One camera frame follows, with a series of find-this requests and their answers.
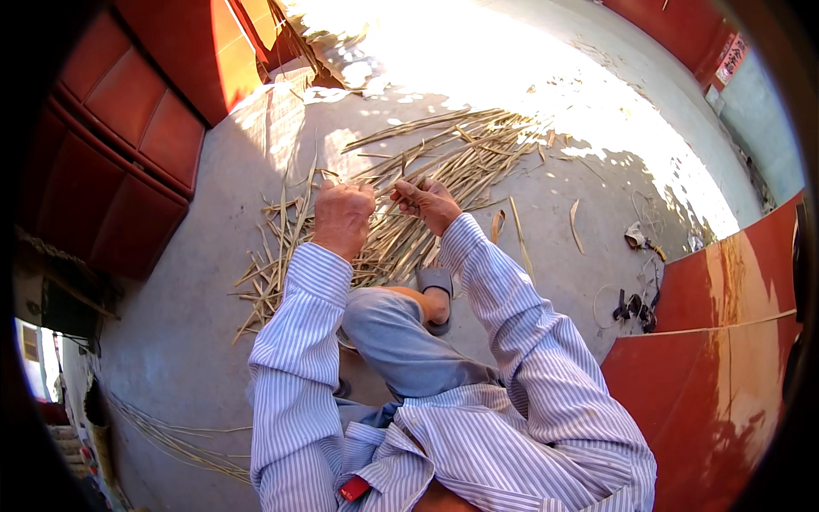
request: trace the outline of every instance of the light blue pants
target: light blue pants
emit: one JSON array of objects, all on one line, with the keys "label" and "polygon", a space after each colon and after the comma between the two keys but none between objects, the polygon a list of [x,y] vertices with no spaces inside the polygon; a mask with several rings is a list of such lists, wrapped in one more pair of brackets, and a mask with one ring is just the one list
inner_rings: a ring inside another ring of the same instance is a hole
[{"label": "light blue pants", "polygon": [[[421,305],[387,288],[350,293],[342,328],[370,368],[399,401],[435,396],[469,384],[498,384],[498,371],[458,353],[421,325]],[[382,407],[336,399],[342,427],[351,421],[386,427],[400,403]]]}]

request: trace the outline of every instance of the blue and white striped shirt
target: blue and white striped shirt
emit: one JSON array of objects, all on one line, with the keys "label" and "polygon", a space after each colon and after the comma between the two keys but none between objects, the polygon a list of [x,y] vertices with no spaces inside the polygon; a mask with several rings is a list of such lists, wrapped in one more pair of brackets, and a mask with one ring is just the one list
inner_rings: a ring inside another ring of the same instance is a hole
[{"label": "blue and white striped shirt", "polygon": [[[446,230],[440,259],[460,276],[506,388],[408,398],[388,428],[342,432],[335,332],[352,268],[304,244],[249,360],[251,480],[262,508],[410,510],[434,477],[482,510],[651,510],[654,456],[572,321],[470,214]],[[337,490],[354,475],[372,490],[348,503]]]}]

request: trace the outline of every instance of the hand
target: hand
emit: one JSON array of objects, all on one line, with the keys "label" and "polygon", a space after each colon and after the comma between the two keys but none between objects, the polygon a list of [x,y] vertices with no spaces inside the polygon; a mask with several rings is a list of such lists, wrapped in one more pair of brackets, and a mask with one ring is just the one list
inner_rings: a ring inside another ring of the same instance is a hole
[{"label": "hand", "polygon": [[398,205],[400,210],[407,215],[420,217],[429,230],[439,237],[463,213],[450,191],[440,181],[431,178],[424,179],[421,188],[404,180],[397,181],[390,199],[397,201],[402,196]]},{"label": "hand", "polygon": [[352,262],[367,241],[373,211],[372,185],[336,185],[325,179],[315,199],[313,243]]}]

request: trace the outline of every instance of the sandal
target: sandal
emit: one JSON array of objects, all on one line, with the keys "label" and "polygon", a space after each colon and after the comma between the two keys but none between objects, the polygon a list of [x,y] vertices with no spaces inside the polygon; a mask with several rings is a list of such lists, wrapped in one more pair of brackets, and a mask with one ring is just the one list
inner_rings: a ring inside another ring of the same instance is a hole
[{"label": "sandal", "polygon": [[450,319],[452,318],[452,276],[449,270],[442,268],[423,269],[416,274],[416,280],[418,281],[418,290],[421,293],[424,293],[427,288],[440,288],[450,296],[450,316],[446,319],[446,322],[443,324],[427,322],[427,331],[432,336],[441,336],[448,333],[450,331]]}]

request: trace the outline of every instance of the person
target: person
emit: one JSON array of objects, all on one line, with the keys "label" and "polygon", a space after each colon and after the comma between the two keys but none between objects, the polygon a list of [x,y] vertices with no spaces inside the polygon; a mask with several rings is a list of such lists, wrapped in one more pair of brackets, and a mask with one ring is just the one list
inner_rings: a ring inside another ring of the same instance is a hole
[{"label": "person", "polygon": [[[350,292],[373,189],[325,181],[249,359],[262,509],[651,510],[654,456],[572,321],[442,184],[399,181],[391,198],[441,237],[497,369],[427,331],[447,321],[451,285]],[[398,402],[333,396],[339,324]]]}]

